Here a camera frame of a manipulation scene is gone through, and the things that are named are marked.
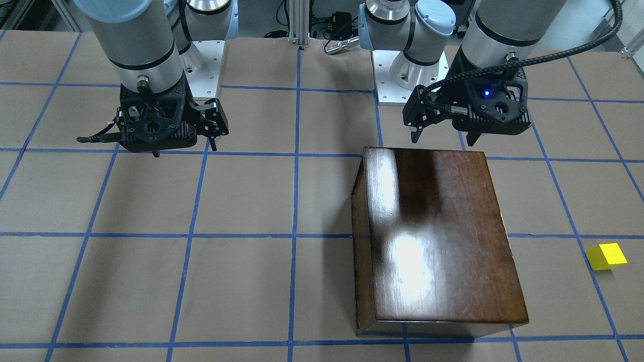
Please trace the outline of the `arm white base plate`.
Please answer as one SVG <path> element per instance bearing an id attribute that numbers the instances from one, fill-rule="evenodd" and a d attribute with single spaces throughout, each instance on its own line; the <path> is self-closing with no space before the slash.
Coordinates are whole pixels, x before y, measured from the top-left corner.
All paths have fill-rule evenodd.
<path id="1" fill-rule="evenodd" d="M 449 69 L 445 52 L 439 62 L 420 66 L 407 60 L 401 51 L 374 50 L 372 63 L 378 103 L 385 106 L 404 106 L 416 85 L 442 80 Z"/>
<path id="2" fill-rule="evenodd" d="M 225 41 L 196 41 L 181 55 L 184 71 L 196 100 L 219 97 Z"/>

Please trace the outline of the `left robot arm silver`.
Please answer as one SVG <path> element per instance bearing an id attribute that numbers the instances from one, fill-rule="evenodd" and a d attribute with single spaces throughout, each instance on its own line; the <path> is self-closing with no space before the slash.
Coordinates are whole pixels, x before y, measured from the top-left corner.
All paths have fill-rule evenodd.
<path id="1" fill-rule="evenodd" d="M 531 55 L 564 6 L 563 1 L 482 1 L 447 77 L 508 65 L 451 84 L 435 80 L 448 38 L 457 27 L 452 7 L 442 1 L 367 1 L 359 10 L 360 45 L 398 51 L 391 71 L 410 90 L 403 123 L 416 143 L 433 124 L 451 120 L 473 146 L 483 134 L 518 135 L 531 127 L 528 82 L 518 62 Z"/>

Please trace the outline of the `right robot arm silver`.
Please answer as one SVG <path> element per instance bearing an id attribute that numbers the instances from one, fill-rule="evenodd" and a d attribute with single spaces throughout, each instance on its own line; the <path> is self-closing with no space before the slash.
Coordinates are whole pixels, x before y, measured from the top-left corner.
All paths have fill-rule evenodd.
<path id="1" fill-rule="evenodd" d="M 225 40 L 238 35 L 236 1 L 76 1 L 120 78 L 108 126 L 80 143 L 131 153 L 195 146 L 228 135 L 216 98 Z"/>

